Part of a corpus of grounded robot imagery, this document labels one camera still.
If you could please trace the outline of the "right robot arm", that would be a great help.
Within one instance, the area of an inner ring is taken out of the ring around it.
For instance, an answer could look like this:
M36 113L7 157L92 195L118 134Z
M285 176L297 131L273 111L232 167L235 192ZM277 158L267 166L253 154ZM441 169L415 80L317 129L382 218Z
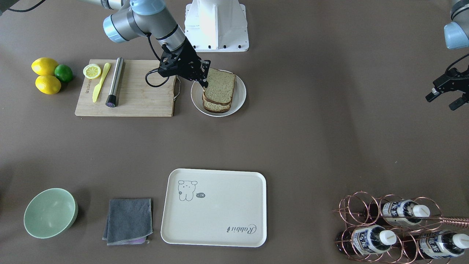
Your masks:
M154 37L163 49L159 67L161 77L180 76L208 87L210 61L201 60L163 0L90 0L116 13L107 17L103 29L115 43L139 36Z

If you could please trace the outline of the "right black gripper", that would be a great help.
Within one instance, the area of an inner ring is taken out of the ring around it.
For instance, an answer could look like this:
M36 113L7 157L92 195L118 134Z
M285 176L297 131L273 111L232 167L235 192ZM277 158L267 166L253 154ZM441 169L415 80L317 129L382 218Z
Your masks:
M176 75L190 81L198 82L201 87L207 88L211 60L200 60L193 45L185 38L180 47L175 50Z

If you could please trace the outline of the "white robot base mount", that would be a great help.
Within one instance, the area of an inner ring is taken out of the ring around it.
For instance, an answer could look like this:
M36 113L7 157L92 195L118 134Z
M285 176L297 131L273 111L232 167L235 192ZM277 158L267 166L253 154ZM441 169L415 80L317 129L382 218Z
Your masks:
M185 7L185 35L196 52L246 52L246 7L238 0L193 0Z

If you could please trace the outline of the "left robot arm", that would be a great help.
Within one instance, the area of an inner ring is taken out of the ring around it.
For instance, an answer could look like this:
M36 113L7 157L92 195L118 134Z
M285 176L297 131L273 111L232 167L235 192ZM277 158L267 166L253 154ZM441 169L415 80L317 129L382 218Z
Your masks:
M469 46L469 2L467 0L451 1L451 22L444 26L444 40L449 50L458 50ZM450 110L457 110L469 102L469 70L459 71L454 66L464 55L451 63L444 73L433 81L432 91L426 95L427 102L432 102L446 92L460 91L461 97L449 104Z

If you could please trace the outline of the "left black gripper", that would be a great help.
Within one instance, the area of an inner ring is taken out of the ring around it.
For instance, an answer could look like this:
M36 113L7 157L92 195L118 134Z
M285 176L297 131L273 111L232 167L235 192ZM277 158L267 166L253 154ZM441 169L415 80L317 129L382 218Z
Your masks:
M468 96L469 69L459 72L455 67L450 69L436 79L436 88L425 96L427 102L432 102L444 92L461 91L462 97L449 104L450 110L457 110L459 107L469 103Z

